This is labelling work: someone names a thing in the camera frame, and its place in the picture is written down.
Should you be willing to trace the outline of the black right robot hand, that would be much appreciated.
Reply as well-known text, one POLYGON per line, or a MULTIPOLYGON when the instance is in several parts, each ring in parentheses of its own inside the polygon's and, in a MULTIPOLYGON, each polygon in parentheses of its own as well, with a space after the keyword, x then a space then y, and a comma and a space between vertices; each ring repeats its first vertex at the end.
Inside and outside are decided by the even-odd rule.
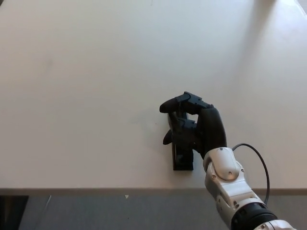
POLYGON ((184 92, 159 107, 168 114, 169 131, 163 144, 174 144, 180 149, 197 151, 202 158, 216 148, 227 147, 226 133, 218 110, 202 98, 184 92))

